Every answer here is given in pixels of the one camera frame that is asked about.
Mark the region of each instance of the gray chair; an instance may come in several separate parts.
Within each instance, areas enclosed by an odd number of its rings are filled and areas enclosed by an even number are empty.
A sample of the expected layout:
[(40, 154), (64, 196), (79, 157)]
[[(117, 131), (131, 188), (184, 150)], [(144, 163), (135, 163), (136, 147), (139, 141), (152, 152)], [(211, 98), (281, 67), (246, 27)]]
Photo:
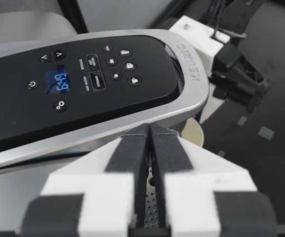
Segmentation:
[(75, 34), (70, 22), (55, 13), (18, 11), (0, 14), (0, 46)]

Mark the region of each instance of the round button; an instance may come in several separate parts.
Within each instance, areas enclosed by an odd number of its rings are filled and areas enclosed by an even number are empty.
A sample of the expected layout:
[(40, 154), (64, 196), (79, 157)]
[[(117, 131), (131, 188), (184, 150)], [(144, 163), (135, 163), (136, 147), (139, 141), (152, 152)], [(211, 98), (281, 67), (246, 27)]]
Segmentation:
[(122, 57), (129, 57), (129, 56), (131, 55), (131, 50), (130, 50), (130, 49), (127, 49), (127, 48), (121, 49), (121, 50), (119, 51), (119, 54), (120, 54), (120, 56), (122, 56)]
[(110, 58), (107, 60), (107, 64), (110, 66), (116, 65), (116, 63), (117, 63), (117, 60), (114, 58)]
[(34, 90), (38, 87), (38, 81), (36, 80), (31, 80), (28, 84), (27, 84), (27, 88), (30, 90)]
[(105, 45), (103, 47), (103, 51), (104, 52), (111, 52), (111, 51), (113, 51), (113, 47), (111, 47), (110, 45)]
[(59, 100), (54, 103), (54, 110), (57, 112), (64, 112), (68, 109), (68, 103), (64, 100)]
[(39, 60), (42, 63), (49, 63), (51, 62), (51, 53), (45, 53), (39, 57)]
[(65, 53), (62, 50), (57, 50), (54, 52), (54, 60), (58, 61), (63, 59), (65, 56)]
[(124, 68), (127, 70), (127, 71), (132, 71), (132, 70), (135, 70), (136, 68), (136, 65), (134, 63), (126, 63)]
[(120, 80), (122, 78), (122, 74), (119, 72), (113, 72), (111, 77), (113, 80)]
[(129, 84), (132, 86), (138, 86), (141, 85), (141, 79), (139, 77), (131, 77), (128, 80)]

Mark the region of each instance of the silver metal trim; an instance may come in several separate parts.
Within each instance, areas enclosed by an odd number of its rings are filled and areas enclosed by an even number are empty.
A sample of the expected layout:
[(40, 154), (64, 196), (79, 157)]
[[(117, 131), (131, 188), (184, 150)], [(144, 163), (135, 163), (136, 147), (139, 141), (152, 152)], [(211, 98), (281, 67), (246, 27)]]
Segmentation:
[(108, 31), (45, 40), (1, 52), (0, 58), (53, 44), (119, 36), (150, 36), (159, 39), (170, 47), (176, 55), (184, 75), (185, 85), (181, 95), (176, 100), (165, 105), (0, 152), (0, 167), (75, 146), (82, 146), (86, 143), (94, 143), (95, 147), (99, 147), (103, 145), (101, 141), (106, 141), (108, 137), (115, 137), (142, 123), (157, 122), (163, 126), (172, 126), (194, 116), (203, 108), (208, 98), (209, 86), (202, 62), (198, 54), (184, 38), (166, 30)]

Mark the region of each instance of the cable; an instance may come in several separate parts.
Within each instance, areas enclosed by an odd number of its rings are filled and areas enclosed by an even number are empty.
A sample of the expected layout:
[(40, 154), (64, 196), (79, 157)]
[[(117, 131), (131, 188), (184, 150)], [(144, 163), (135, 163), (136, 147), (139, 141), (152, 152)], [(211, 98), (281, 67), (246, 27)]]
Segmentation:
[(215, 39), (215, 40), (216, 40), (217, 30), (218, 30), (219, 25), (220, 25), (220, 20), (221, 20), (222, 14), (223, 14), (225, 6), (226, 6), (226, 0), (220, 0), (220, 1), (222, 3), (221, 3), (221, 6), (220, 6), (220, 9), (219, 9), (219, 14), (217, 16), (217, 20), (216, 20), (216, 24), (215, 24), (215, 30), (214, 30), (213, 35), (212, 35), (212, 38)]
[(216, 15), (217, 15), (217, 12), (220, 8), (220, 5), (221, 5), (221, 0), (215, 0), (215, 8), (214, 8), (214, 11), (213, 11), (213, 14), (210, 18), (210, 21), (209, 21), (209, 24), (210, 25), (215, 25), (215, 18), (216, 18)]
[(233, 38), (239, 38), (239, 39), (242, 39), (242, 40), (244, 40), (247, 37), (246, 33), (238, 34), (236, 32), (229, 31), (229, 30), (226, 30), (226, 29), (219, 29), (219, 31), (221, 31), (221, 32), (223, 32), (223, 33), (233, 37)]

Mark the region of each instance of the up arrow button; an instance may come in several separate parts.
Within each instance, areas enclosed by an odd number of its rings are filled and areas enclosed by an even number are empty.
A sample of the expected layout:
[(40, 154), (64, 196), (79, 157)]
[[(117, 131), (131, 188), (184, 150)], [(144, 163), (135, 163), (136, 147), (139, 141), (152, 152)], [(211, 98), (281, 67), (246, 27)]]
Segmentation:
[(65, 54), (62, 50), (57, 50), (54, 52), (54, 60), (55, 61), (63, 59), (64, 56), (65, 56)]

